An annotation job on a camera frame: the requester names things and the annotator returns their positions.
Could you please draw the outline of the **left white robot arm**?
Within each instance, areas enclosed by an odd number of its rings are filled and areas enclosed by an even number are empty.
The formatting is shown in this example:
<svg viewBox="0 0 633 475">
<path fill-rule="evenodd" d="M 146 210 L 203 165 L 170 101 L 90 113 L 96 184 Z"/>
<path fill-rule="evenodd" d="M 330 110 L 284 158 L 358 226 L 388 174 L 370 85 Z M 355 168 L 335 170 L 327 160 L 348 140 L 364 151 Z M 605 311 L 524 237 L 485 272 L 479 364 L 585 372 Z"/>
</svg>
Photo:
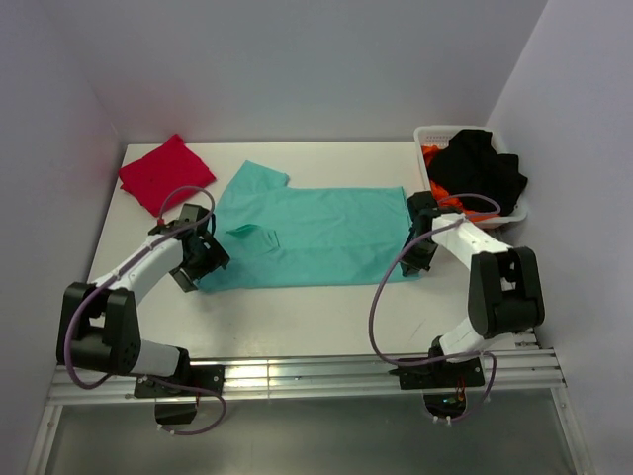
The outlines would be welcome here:
<svg viewBox="0 0 633 475">
<path fill-rule="evenodd" d="M 112 376 L 157 378 L 170 395 L 181 395 L 193 382 L 186 349 L 142 338 L 137 307 L 165 276 L 183 292 L 224 269 L 229 256 L 215 239 L 213 210 L 186 204 L 177 219 L 158 223 L 134 255 L 93 282 L 75 282 L 64 291 L 56 358 L 73 383 L 83 381 L 80 369 Z"/>
</svg>

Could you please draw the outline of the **folded red t-shirt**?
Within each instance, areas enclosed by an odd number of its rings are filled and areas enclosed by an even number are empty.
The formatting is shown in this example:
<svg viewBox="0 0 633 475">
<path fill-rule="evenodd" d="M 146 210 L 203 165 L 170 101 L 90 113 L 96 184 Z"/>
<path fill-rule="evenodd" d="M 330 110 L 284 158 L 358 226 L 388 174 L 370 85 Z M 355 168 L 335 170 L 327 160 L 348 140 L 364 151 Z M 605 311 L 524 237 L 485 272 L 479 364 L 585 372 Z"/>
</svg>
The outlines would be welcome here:
<svg viewBox="0 0 633 475">
<path fill-rule="evenodd" d="M 217 180 L 178 134 L 139 160 L 122 167 L 119 178 L 121 188 L 136 198 L 154 218 L 159 217 L 160 211 L 165 212 L 196 193 L 192 189 L 180 191 L 163 208 L 165 199 L 174 190 L 187 185 L 206 188 Z"/>
</svg>

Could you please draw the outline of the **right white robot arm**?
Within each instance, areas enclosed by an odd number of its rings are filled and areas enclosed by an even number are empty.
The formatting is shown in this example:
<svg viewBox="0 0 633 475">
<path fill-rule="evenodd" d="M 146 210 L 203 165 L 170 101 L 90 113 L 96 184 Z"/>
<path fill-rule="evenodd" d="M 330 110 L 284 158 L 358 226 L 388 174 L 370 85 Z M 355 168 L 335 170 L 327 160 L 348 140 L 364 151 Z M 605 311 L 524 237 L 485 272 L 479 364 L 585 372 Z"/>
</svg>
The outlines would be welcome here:
<svg viewBox="0 0 633 475">
<path fill-rule="evenodd" d="M 503 243 L 456 208 L 439 205 L 429 192 L 407 198 L 407 209 L 411 226 L 400 259 L 402 275 L 428 271 L 439 247 L 469 271 L 465 319 L 429 349 L 429 377 L 447 386 L 461 375 L 461 361 L 481 355 L 503 335 L 542 325 L 537 259 L 530 248 Z"/>
</svg>

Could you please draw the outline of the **white plastic basket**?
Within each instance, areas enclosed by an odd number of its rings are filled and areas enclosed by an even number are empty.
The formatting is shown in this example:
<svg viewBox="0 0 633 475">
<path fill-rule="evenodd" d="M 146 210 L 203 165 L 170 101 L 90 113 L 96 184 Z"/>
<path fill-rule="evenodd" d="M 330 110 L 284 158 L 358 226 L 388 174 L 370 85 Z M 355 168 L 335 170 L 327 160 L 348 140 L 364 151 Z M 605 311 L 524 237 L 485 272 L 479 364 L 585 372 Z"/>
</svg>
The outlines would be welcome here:
<svg viewBox="0 0 633 475">
<path fill-rule="evenodd" d="M 424 146 L 437 145 L 445 148 L 449 141 L 461 130 L 483 130 L 492 133 L 492 146 L 498 153 L 507 153 L 507 148 L 501 136 L 492 129 L 477 126 L 459 125 L 431 125 L 419 126 L 413 131 L 418 167 L 422 179 L 422 190 L 430 191 L 431 185 L 427 175 L 426 165 L 423 158 L 422 148 Z M 522 197 L 519 197 L 513 211 L 505 217 L 489 218 L 480 224 L 485 230 L 495 230 L 506 225 L 513 225 L 523 221 L 527 217 L 527 206 Z"/>
</svg>

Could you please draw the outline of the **aluminium mounting rail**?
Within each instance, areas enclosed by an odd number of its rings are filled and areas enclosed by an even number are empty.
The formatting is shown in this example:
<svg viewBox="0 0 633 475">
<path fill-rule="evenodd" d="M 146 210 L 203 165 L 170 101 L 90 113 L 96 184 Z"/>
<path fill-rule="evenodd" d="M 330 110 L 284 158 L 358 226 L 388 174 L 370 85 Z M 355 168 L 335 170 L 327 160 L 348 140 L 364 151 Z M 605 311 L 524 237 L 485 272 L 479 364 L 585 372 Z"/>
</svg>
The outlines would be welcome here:
<svg viewBox="0 0 633 475">
<path fill-rule="evenodd" d="M 271 357 L 195 359 L 195 368 L 221 365 L 222 389 L 228 401 L 313 399 L 402 395 L 396 369 L 377 356 Z M 496 350 L 483 356 L 472 373 L 497 391 L 559 389 L 566 380 L 552 349 L 535 345 Z M 77 387 L 63 367 L 57 367 L 45 397 L 49 406 L 150 403 L 134 395 L 136 380 L 114 376 L 93 390 Z"/>
</svg>

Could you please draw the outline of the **teal t-shirt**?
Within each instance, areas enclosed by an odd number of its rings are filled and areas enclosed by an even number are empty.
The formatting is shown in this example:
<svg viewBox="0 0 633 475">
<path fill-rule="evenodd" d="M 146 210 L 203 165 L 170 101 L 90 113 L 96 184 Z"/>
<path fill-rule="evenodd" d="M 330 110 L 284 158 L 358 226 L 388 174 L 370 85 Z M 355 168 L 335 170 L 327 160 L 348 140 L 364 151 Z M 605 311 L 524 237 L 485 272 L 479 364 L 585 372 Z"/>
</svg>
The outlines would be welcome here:
<svg viewBox="0 0 633 475">
<path fill-rule="evenodd" d="M 377 284 L 409 234 L 405 191 L 292 188 L 287 174 L 246 161 L 215 209 L 226 268 L 204 292 Z"/>
</svg>

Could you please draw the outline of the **black t-shirt in basket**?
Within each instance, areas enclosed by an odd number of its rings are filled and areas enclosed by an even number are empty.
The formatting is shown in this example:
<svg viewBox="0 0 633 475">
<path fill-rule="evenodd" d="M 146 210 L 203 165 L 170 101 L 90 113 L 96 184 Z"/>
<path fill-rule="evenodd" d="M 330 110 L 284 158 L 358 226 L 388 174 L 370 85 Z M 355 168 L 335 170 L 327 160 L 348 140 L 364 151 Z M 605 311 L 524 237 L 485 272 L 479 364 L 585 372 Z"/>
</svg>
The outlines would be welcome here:
<svg viewBox="0 0 633 475">
<path fill-rule="evenodd" d="M 464 206 L 489 213 L 499 204 L 500 217 L 508 216 L 525 190 L 528 178 L 519 171 L 519 156 L 498 153 L 492 146 L 492 133 L 461 130 L 449 145 L 432 160 L 429 180 L 450 195 L 463 200 Z"/>
</svg>

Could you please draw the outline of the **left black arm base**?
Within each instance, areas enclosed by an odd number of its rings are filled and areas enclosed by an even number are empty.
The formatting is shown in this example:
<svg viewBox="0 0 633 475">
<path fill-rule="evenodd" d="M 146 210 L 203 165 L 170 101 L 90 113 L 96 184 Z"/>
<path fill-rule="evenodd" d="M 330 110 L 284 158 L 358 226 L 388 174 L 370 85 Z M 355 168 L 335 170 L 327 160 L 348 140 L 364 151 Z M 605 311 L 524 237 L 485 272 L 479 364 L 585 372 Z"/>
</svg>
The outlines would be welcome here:
<svg viewBox="0 0 633 475">
<path fill-rule="evenodd" d="M 226 417 L 225 370 L 221 364 L 194 365 L 183 381 L 143 376 L 136 380 L 133 396 L 138 400 L 154 401 L 154 419 L 160 429 L 169 429 L 179 435 L 204 433 L 217 427 Z M 219 401 L 220 414 L 209 427 L 185 429 L 197 417 L 204 397 Z"/>
</svg>

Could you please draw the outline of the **orange t-shirt in basket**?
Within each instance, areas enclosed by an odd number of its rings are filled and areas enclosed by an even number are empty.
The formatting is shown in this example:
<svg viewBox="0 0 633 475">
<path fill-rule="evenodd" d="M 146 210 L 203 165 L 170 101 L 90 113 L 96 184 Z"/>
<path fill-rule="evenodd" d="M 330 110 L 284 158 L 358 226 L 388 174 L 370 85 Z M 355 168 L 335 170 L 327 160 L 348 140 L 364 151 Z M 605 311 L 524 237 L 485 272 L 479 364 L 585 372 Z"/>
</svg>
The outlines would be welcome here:
<svg viewBox="0 0 633 475">
<path fill-rule="evenodd" d="M 430 176 L 430 164 L 435 156 L 441 151 L 441 148 L 437 145 L 423 145 L 421 147 L 421 151 L 423 154 L 423 161 L 427 171 L 427 176 Z M 481 216 L 480 212 L 470 210 L 465 207 L 462 199 L 453 197 L 449 194 L 447 190 L 445 190 L 442 186 L 436 184 L 434 181 L 429 180 L 429 183 L 434 199 L 437 202 L 441 202 L 443 206 L 455 207 L 459 209 L 461 212 L 464 212 L 467 216 L 469 216 L 473 222 L 481 222 L 487 219 L 487 217 Z"/>
</svg>

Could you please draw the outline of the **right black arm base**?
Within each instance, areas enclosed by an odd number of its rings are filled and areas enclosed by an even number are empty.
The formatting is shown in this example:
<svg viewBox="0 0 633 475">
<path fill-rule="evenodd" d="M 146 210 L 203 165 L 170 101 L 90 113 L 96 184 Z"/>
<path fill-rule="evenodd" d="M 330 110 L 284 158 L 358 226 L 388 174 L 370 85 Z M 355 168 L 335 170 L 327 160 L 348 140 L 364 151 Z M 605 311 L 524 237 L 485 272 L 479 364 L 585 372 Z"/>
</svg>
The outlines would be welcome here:
<svg viewBox="0 0 633 475">
<path fill-rule="evenodd" d="M 422 395 L 425 409 L 433 418 L 453 420 L 466 413 L 466 390 L 485 386 L 481 362 L 472 358 L 462 362 L 436 362 L 429 365 L 397 366 L 389 374 L 399 379 L 400 389 L 441 390 Z"/>
</svg>

